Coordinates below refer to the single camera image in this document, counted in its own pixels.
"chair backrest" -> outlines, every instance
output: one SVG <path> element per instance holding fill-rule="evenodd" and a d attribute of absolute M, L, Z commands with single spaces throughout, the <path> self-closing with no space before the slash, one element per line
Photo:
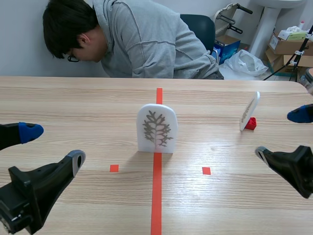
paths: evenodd
<path fill-rule="evenodd" d="M 197 38 L 212 53 L 215 41 L 215 25 L 207 16 L 182 14 L 180 18 L 188 25 Z"/>

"plastic bag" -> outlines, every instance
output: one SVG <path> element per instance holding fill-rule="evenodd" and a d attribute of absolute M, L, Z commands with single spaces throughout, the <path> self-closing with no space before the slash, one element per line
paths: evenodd
<path fill-rule="evenodd" d="M 268 70 L 268 67 L 266 67 L 259 58 L 246 50 L 237 52 L 232 57 L 225 60 L 224 64 L 234 71 L 244 72 L 254 77 L 257 77 Z"/>

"blue box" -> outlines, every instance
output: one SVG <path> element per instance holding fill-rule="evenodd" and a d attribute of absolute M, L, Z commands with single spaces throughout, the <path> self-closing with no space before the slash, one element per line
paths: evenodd
<path fill-rule="evenodd" d="M 220 65 L 223 64 L 226 59 L 229 59 L 237 53 L 239 45 L 239 39 L 228 35 L 223 35 L 215 39 L 214 47 L 221 50 L 219 54 Z"/>

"table surface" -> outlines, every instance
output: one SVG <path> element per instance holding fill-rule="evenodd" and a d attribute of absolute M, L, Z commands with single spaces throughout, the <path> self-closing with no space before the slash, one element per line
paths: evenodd
<path fill-rule="evenodd" d="M 299 84 L 110 78 L 0 77 L 0 123 L 41 124 L 32 143 L 0 152 L 7 169 L 58 162 L 73 149 L 87 158 L 38 235 L 149 235 L 153 155 L 138 153 L 136 114 L 155 103 L 176 111 L 177 147 L 163 155 L 163 235 L 311 235 L 313 201 L 303 199 L 254 150 L 313 145 L 313 125 L 287 120 L 313 102 Z M 253 92 L 261 99 L 254 131 L 239 131 Z M 118 164 L 119 173 L 109 173 Z M 203 175 L 202 167 L 211 168 Z"/>

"white sink pedestal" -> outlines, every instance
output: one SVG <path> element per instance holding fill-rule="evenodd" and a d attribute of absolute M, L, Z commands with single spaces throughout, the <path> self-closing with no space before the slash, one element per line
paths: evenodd
<path fill-rule="evenodd" d="M 252 40 L 249 52 L 262 59 L 274 30 L 281 8 L 265 7 L 263 16 Z"/>

